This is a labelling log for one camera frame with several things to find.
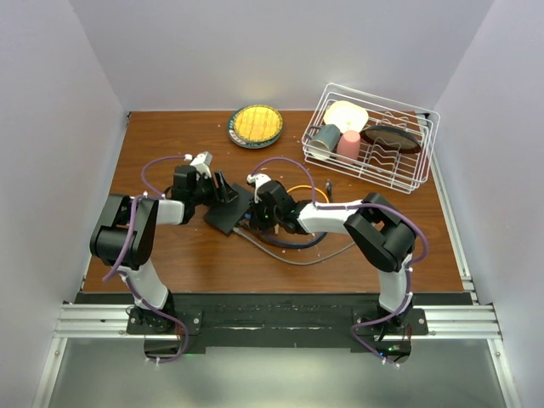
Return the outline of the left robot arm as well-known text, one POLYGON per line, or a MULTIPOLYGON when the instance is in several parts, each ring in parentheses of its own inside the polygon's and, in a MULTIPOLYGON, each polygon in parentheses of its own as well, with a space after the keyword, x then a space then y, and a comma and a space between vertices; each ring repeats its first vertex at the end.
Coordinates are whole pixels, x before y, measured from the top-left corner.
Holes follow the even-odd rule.
POLYGON ((138 321, 157 333, 183 329, 173 295, 151 259, 156 227, 187 224, 196 208, 205 206, 207 222, 229 233, 251 199, 251 193, 238 184, 229 184, 222 172, 212 172, 208 164, 178 166, 165 192, 108 195, 89 249, 108 268, 103 280, 118 277, 131 292, 138 321))

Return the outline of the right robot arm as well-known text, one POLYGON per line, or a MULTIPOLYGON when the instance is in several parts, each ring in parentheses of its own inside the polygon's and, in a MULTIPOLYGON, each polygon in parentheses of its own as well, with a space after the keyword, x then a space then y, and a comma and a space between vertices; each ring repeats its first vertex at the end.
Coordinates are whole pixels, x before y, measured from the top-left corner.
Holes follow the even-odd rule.
POLYGON ((409 271, 417 238, 416 227, 379 194, 344 203, 295 201, 278 181, 259 174, 247 183, 254 188, 250 225, 269 230, 278 225, 294 235, 348 235, 377 269, 380 327, 396 334, 409 323, 409 271))

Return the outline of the black network switch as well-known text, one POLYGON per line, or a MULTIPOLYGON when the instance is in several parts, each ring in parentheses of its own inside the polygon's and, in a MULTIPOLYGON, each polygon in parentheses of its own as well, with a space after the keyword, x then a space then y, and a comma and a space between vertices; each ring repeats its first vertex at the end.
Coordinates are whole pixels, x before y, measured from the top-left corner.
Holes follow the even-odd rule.
POLYGON ((211 207, 203 216, 204 221, 225 236, 232 234, 237 224, 250 209, 253 193, 239 184, 233 184, 237 197, 211 207))

